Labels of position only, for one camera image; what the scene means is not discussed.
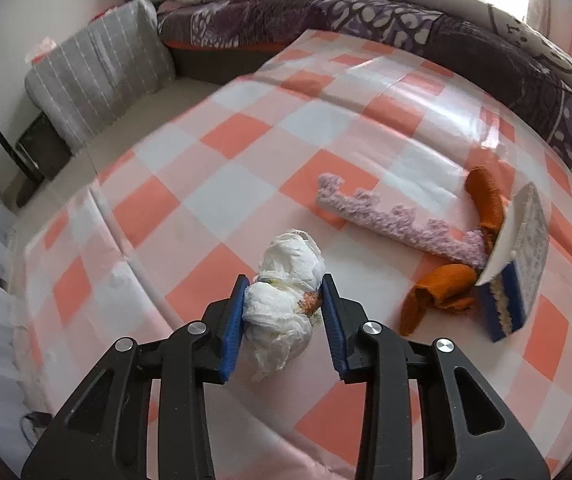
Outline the orange cloth sock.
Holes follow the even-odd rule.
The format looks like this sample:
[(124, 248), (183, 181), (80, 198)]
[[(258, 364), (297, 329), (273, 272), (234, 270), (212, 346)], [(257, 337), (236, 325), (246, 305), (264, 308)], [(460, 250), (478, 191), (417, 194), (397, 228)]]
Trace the orange cloth sock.
[[(477, 166), (469, 171), (465, 191), (474, 203), (484, 239), (484, 250), (492, 252), (502, 228), (505, 214), (499, 188), (490, 171)], [(472, 289), (479, 272), (463, 263), (439, 266), (420, 278), (402, 304), (398, 332), (411, 336), (428, 310), (464, 314), (472, 310), (475, 297)]]

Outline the blue white carton box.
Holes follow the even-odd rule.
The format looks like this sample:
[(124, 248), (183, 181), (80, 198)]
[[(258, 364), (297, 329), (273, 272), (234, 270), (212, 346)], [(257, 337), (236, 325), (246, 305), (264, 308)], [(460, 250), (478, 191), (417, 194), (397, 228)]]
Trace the blue white carton box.
[(526, 184), (510, 202), (488, 262), (475, 286), (484, 326), (493, 341), (528, 320), (548, 258), (548, 224), (536, 186)]

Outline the white tissue ball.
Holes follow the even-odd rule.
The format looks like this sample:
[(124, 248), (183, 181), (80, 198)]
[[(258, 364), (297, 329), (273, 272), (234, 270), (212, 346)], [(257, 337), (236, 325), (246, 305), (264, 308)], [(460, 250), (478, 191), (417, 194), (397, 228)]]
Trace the white tissue ball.
[(325, 273), (321, 249), (307, 232), (284, 232), (265, 249), (243, 310), (245, 352), (256, 382), (284, 370), (310, 344), (321, 322)]

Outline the pink fuzzy sock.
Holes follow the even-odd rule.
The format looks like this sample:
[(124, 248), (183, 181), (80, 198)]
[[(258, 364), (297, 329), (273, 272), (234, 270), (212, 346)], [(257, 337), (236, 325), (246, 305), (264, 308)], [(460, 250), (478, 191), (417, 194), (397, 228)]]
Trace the pink fuzzy sock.
[(457, 238), (443, 220), (418, 222), (415, 210), (404, 205), (380, 210), (376, 193), (358, 188), (349, 196), (341, 192), (343, 184), (344, 180), (336, 174), (320, 174), (316, 191), (318, 206), (360, 228), (422, 252), (477, 270), (486, 265), (488, 257), (480, 230), (467, 231), (462, 238)]

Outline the grey checked cushion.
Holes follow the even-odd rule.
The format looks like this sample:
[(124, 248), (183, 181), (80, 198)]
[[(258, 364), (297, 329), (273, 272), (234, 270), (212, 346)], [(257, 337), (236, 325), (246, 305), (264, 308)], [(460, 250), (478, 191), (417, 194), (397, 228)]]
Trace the grey checked cushion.
[(132, 0), (54, 47), (28, 71), (24, 86), (77, 153), (135, 103), (174, 80), (154, 5)]

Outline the purple white patterned duvet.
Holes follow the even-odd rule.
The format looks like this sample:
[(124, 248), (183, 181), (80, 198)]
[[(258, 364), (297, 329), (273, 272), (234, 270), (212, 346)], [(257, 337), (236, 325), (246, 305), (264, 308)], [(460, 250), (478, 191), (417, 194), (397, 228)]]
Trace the purple white patterned duvet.
[(419, 55), (514, 112), (572, 174), (572, 57), (481, 0), (162, 0), (162, 41), (175, 49), (282, 50), (308, 29)]

